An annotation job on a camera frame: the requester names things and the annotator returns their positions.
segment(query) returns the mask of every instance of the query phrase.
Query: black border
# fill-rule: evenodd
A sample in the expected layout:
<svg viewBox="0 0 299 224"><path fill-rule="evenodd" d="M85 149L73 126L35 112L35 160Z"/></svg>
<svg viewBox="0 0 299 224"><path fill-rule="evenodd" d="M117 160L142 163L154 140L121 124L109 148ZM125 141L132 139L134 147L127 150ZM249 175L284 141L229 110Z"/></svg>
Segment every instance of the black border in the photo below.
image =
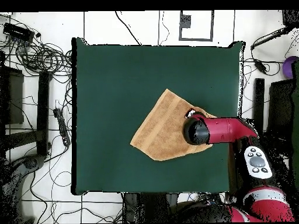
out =
<svg viewBox="0 0 299 224"><path fill-rule="evenodd" d="M214 10L212 11L211 16L211 33L210 38L182 38L182 18L183 18L183 11L180 11L180 28L179 28L179 41L209 41L213 42L213 33L214 33Z"/></svg>
<svg viewBox="0 0 299 224"><path fill-rule="evenodd" d="M72 96L75 104L72 105L72 184L71 193L79 195L76 192L77 187L77 41L72 38Z"/></svg>

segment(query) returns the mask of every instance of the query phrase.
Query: floor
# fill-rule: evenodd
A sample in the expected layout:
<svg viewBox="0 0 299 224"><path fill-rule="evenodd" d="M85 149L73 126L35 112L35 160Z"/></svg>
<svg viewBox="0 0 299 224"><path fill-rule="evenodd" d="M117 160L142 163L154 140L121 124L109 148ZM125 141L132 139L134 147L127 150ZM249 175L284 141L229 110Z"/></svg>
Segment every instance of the floor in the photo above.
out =
<svg viewBox="0 0 299 224"><path fill-rule="evenodd" d="M184 37L205 38L208 39L209 33L207 26L211 21L211 14L205 11L184 11L184 15L192 15L196 20L196 28L189 33L182 33ZM219 46L227 47L233 41L245 41L246 48L244 59L251 58L250 45L259 37L269 34L281 27L282 16L280 10L215 10L214 11L214 31L213 41L179 41L179 11L145 11L145 12L118 12L119 18L126 23L137 41L144 45L168 45L168 46ZM22 22L41 33L43 43L52 43L59 46L64 53L71 49L71 38L82 37L88 44L136 44L135 39L126 29L125 25L117 18L114 12L34 12L34 13L13 13L12 18ZM8 19L0 16L0 40L5 39L2 34L2 28ZM263 44L253 51L253 56L263 61L284 61L285 53L290 44L297 38L298 30L293 30L288 35L272 40ZM293 42L286 57L299 55L298 43ZM15 56L10 57L10 65L17 68L14 62L17 62ZM245 88L242 112L243 117L251 118L252 112L252 88L254 78L265 79L265 101L269 99L269 86L271 82L284 79L282 71L274 76L266 76L255 70L252 63L245 63L244 74L248 84ZM29 74L21 67L25 76ZM277 64L269 65L268 74L275 74L278 71ZM67 80L66 76L59 76L59 80ZM24 82L24 100L23 110L26 113L31 125L36 128L37 107L33 104L33 99L37 101L37 83L35 77L26 77ZM66 87L65 84L52 80L50 83L50 108L59 106L64 101ZM264 130L267 126L268 103L265 103ZM68 121L71 115L71 106L69 111L64 110L65 120ZM24 128L30 128L29 123L24 121L21 125L7 126L7 133L24 131ZM49 140L59 135L57 120L49 116ZM14 160L28 153L34 153L35 144L25 145L7 151L7 159ZM40 223L54 222L51 215L55 210L55 219L58 223L105 223L103 218L111 216L116 217L122 207L122 198L118 193L88 192L83 196L74 196L70 193L71 183L71 150L63 154L59 159L53 159L51 164L46 163L36 172L36 178L33 184L34 193L47 201L48 207L40 219ZM59 155L64 150L61 138L58 137L53 142L52 157ZM35 216L36 221L45 210L45 203L35 198L29 191L33 180L33 174L27 176L23 186L22 205L24 214ZM193 196L187 193L181 193L179 201L191 200Z"/></svg>

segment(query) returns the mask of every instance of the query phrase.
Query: black stand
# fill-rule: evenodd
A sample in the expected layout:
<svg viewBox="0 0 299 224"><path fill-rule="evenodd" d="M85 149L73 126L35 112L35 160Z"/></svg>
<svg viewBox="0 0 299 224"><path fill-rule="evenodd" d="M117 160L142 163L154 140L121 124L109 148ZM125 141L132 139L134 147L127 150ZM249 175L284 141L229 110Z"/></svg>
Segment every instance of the black stand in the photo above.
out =
<svg viewBox="0 0 299 224"><path fill-rule="evenodd" d="M10 123L9 69L4 65L5 53L0 51L0 224L33 223L34 219L24 220L21 207L22 185L29 173L35 172L44 164L50 144L48 143L48 95L49 72L40 72L39 99L37 102L37 130L6 135L5 124ZM37 154L26 156L12 163L6 161L6 151L36 142Z"/></svg>

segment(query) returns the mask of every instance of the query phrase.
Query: white floor tile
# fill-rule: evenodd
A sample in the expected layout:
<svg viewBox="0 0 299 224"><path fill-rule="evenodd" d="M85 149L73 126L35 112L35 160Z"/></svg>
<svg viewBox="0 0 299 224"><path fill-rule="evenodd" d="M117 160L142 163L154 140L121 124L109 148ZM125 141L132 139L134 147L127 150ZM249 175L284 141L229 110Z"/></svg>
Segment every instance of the white floor tile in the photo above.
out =
<svg viewBox="0 0 299 224"><path fill-rule="evenodd" d="M123 202L120 193L116 192L88 192L83 196L84 201Z"/></svg>
<svg viewBox="0 0 299 224"><path fill-rule="evenodd" d="M82 213L82 223L106 223L113 221L118 213L121 213L123 204L93 204L83 203L83 207L89 209L92 213L84 210Z"/></svg>

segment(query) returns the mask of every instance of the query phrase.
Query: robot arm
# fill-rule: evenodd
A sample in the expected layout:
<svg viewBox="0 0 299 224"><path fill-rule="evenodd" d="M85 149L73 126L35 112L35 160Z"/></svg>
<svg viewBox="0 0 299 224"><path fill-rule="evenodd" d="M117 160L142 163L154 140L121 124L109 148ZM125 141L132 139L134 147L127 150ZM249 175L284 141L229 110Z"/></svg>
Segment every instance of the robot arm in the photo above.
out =
<svg viewBox="0 0 299 224"><path fill-rule="evenodd" d="M183 135L189 144L234 144L240 185L237 205L262 221L294 221L286 195L276 181L275 169L252 127L238 118L205 118L193 109L185 117ZM237 209L230 211L238 214Z"/></svg>

